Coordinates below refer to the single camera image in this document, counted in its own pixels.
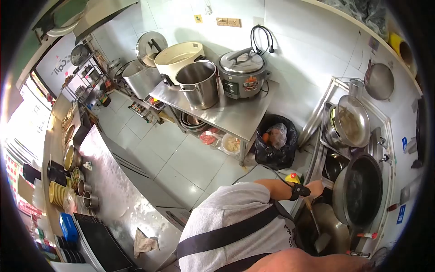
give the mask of cook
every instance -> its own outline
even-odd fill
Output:
[[[312,257],[297,248],[291,216],[278,200],[322,194],[320,180],[306,186],[260,179],[221,186],[192,211],[177,256],[183,272],[358,271],[361,257]]]

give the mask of gray t-shirt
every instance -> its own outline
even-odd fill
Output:
[[[192,211],[180,242],[243,221],[269,208],[270,192],[261,184],[221,186]],[[232,262],[296,247],[294,223],[280,215],[253,234],[227,246],[178,260],[182,272],[213,272]]]

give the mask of gray rice cooker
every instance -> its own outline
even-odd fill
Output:
[[[232,51],[219,58],[219,74],[224,93],[233,99],[252,97],[261,90],[270,72],[267,61],[259,54],[246,48]]]

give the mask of tiled floor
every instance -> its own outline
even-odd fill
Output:
[[[197,207],[220,186],[232,184],[252,168],[239,166],[234,157],[182,133],[173,123],[147,124],[128,108],[130,100],[117,93],[110,97],[109,106],[101,107],[97,114],[106,135],[136,156],[151,178],[187,210]],[[294,170],[283,172],[303,174],[310,159],[309,153],[297,151]],[[260,178],[276,178],[276,175],[257,166],[240,181]],[[289,201],[282,204],[288,210],[292,207]]]

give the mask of blue box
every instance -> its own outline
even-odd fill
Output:
[[[60,227],[64,234],[65,240],[68,242],[77,242],[79,239],[76,226],[74,225],[73,217],[67,213],[61,212],[59,217]]]

